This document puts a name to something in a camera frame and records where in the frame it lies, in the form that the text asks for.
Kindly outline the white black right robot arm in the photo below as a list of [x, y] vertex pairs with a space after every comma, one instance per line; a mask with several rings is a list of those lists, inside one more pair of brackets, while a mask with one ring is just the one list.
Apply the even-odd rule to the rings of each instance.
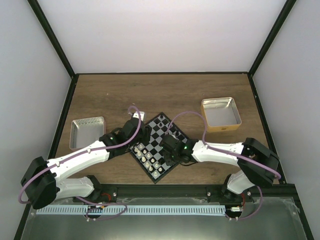
[[269, 188], [281, 174], [279, 157], [254, 138], [238, 143], [212, 143], [198, 139], [186, 142], [168, 134], [160, 142], [166, 164], [221, 163], [239, 168], [229, 174], [221, 188], [223, 200], [235, 202], [246, 190], [257, 186]]

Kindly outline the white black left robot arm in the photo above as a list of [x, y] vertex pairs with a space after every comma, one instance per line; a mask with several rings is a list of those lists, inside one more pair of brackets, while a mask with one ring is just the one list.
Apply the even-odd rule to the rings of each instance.
[[126, 154], [136, 144], [147, 144], [152, 128], [139, 118], [131, 118], [123, 127], [117, 127], [99, 137], [90, 145], [58, 158], [33, 159], [20, 183], [18, 196], [21, 204], [31, 204], [35, 210], [54, 200], [82, 197], [97, 202], [102, 196], [98, 181], [92, 176], [71, 178], [90, 166], [104, 163]]

